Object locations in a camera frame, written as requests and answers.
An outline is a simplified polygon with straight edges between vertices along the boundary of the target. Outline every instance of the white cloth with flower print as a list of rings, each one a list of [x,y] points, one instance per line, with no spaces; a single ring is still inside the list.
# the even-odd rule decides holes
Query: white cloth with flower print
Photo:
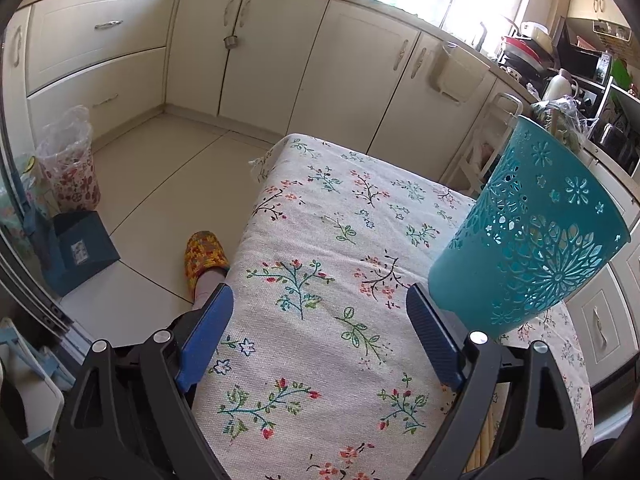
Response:
[[[454,396],[415,335],[406,288],[427,282],[473,201],[301,135],[254,175],[263,191],[226,279],[234,314],[193,407],[203,434],[233,479],[407,478]],[[585,451],[591,393],[564,303],[501,339],[549,344]]]

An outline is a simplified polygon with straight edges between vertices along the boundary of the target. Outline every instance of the floral bin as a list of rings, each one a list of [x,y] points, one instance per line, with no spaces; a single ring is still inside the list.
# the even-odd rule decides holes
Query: floral bin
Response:
[[[521,116],[478,201],[429,273],[439,308],[498,337],[566,298],[630,241],[585,165]]]

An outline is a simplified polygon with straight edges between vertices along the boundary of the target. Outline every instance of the drawer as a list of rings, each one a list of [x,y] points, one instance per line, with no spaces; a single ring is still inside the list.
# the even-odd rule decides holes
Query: drawer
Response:
[[[591,386],[606,379],[638,352],[626,301],[608,264],[566,306]]]
[[[82,70],[28,97],[36,142],[42,127],[67,109],[84,105],[91,113],[94,140],[162,104],[165,48],[119,57]]]
[[[638,213],[640,213],[638,202],[636,202],[631,193],[626,190],[620,181],[597,159],[593,159],[589,169],[613,199],[614,204],[620,210],[622,218],[625,220],[626,226],[631,228],[631,226],[636,223]]]
[[[631,241],[611,259],[610,265],[629,306],[636,335],[640,338],[640,224],[631,231]]]
[[[31,7],[18,10],[6,28],[2,59],[2,107],[14,157],[33,153],[34,142],[27,109],[24,54]]]
[[[42,0],[33,6],[27,94],[118,56],[165,46],[174,0]]]

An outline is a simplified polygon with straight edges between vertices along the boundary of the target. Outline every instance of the green object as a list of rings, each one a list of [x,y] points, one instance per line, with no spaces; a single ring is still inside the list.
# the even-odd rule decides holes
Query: green object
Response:
[[[622,88],[625,92],[629,90],[631,86],[631,76],[626,71],[624,63],[619,59],[613,62],[611,65],[611,75],[613,76],[616,85]]]

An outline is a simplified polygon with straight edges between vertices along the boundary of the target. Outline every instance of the tiled floor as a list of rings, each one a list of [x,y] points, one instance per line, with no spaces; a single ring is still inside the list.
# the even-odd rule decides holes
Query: tiled floor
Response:
[[[95,153],[98,212],[122,259],[65,296],[63,309],[114,346],[141,342],[189,310],[185,243],[210,230],[233,258],[259,191],[248,161],[269,147],[162,115]]]

